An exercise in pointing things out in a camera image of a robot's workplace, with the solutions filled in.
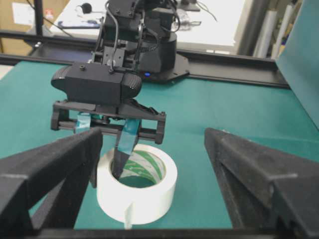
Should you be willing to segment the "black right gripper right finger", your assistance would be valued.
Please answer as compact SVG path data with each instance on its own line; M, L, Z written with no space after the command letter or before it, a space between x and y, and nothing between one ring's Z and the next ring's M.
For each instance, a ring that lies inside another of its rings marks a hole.
M319 234L319 164L207 128L204 146L232 226Z

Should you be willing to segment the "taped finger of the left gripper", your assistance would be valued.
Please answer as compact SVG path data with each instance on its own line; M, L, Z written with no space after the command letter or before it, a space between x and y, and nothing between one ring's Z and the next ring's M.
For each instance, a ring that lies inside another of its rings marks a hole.
M81 133L90 129L91 114L79 112L75 124L75 133Z
M113 176L116 179L122 175L124 166L138 142L140 124L140 119L126 119L122 130L117 135L113 160Z

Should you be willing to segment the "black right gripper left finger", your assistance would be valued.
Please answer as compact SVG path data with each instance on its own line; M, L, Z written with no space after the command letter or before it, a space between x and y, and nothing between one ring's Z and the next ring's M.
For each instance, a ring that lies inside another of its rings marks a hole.
M95 128L1 159L0 229L74 227L102 144Z

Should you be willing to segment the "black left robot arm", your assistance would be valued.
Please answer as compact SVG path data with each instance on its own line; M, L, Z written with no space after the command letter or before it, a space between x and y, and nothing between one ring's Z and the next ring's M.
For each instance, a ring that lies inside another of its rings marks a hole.
M110 0L105 9L91 62L63 67L51 79L67 96L54 103L51 128L75 128L70 111L88 114L89 127L117 137L112 174L119 178L139 139L163 141L165 112L136 96L145 77L175 66L177 12L170 0Z

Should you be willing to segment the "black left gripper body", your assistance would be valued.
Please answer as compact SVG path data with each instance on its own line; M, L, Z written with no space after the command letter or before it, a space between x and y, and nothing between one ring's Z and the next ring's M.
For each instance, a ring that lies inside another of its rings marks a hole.
M70 111L89 113L93 117L90 127L99 127L103 135L119 135L123 130L121 125L112 124L111 120L156 121L157 127L155 129L138 126L138 138L154 141L156 144L161 144L164 138L165 112L159 113L154 108L145 107L134 99L125 100L118 107L77 103L68 100L56 101L52 108L50 128L52 130L75 131L77 120L69 117Z

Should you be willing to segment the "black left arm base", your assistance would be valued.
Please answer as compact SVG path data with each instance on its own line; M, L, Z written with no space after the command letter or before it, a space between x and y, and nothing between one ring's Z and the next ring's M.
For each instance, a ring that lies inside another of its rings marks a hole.
M189 61L176 47L177 35L172 33L156 50L140 54L137 73L144 82L164 84L189 75Z

